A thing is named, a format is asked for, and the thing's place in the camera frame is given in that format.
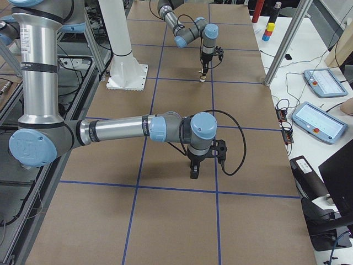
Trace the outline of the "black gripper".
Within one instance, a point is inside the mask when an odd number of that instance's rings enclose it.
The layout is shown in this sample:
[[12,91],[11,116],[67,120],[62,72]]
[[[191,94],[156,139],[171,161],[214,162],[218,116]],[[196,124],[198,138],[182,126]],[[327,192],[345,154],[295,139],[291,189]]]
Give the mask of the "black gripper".
[[202,150],[201,154],[195,154],[190,149],[187,149],[187,157],[190,160],[190,178],[198,179],[200,163],[204,159],[212,157],[212,150]]
[[206,75],[208,73],[209,70],[209,63],[212,61],[213,59],[213,53],[205,53],[205,52],[201,52],[201,63],[202,63],[202,75]]

